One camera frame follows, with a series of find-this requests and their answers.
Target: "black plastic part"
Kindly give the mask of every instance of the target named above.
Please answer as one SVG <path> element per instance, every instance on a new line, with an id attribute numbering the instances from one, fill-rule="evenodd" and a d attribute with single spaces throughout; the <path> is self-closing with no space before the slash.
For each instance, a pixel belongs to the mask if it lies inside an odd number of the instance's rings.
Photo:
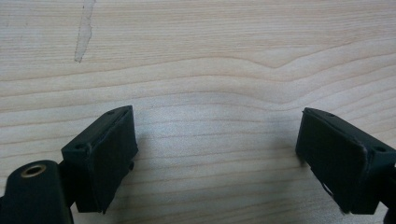
<path id="1" fill-rule="evenodd" d="M 55 161 L 35 161 L 15 170 L 1 202 L 2 224 L 71 224 Z"/>
<path id="2" fill-rule="evenodd" d="M 385 179 L 380 198 L 381 203 L 389 208 L 389 213 L 396 212 L 396 170 L 393 170 L 392 174 Z"/>
<path id="3" fill-rule="evenodd" d="M 395 224 L 396 223 L 396 211 L 389 209 L 384 218 L 384 224 Z"/>
<path id="4" fill-rule="evenodd" d="M 333 114 L 312 108 L 303 113 L 297 155 L 344 213 L 373 214 L 396 151 Z"/>
<path id="5" fill-rule="evenodd" d="M 131 106 L 106 112 L 62 148 L 67 201 L 105 213 L 137 153 Z"/>

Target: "black clamp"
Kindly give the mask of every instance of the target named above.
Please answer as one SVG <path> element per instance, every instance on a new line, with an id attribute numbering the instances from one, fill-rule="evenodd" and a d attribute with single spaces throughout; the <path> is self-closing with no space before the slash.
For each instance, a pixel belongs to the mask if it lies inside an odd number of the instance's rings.
<path id="1" fill-rule="evenodd" d="M 106 112 L 62 148 L 60 164 L 35 161 L 8 177 L 0 223 L 70 224 L 73 203 L 105 213 L 137 151 L 132 107 Z"/>
<path id="2" fill-rule="evenodd" d="M 371 215 L 382 202 L 396 223 L 396 150 L 328 112 L 303 113 L 296 153 L 341 210 Z"/>

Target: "scratch on wood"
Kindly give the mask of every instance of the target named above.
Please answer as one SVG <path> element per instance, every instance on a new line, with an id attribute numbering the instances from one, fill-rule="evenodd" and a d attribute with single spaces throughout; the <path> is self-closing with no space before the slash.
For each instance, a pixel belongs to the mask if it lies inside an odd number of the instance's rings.
<path id="1" fill-rule="evenodd" d="M 81 63 L 82 57 L 85 54 L 85 50 L 87 49 L 92 36 L 91 15 L 95 2 L 95 0 L 84 0 L 75 52 L 75 61 L 79 63 Z"/>

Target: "light wood surface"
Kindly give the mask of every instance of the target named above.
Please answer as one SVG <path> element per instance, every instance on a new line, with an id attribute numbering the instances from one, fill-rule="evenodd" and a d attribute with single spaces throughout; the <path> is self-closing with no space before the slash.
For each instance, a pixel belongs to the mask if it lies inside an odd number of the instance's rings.
<path id="1" fill-rule="evenodd" d="M 392 0 L 1 0 L 0 194 L 133 105 L 135 168 L 77 224 L 382 223 L 343 216 L 294 146 L 309 106 L 396 147 L 395 69 Z"/>

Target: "wooden table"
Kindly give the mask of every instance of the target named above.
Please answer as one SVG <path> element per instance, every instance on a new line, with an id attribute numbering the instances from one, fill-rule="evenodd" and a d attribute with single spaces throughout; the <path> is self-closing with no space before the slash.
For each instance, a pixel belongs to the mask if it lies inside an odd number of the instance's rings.
<path id="1" fill-rule="evenodd" d="M 79 223 L 382 223 L 343 216 L 294 153 L 301 111 L 396 147 L 396 2 L 0 2 L 0 195 L 134 106 L 140 152 Z"/>

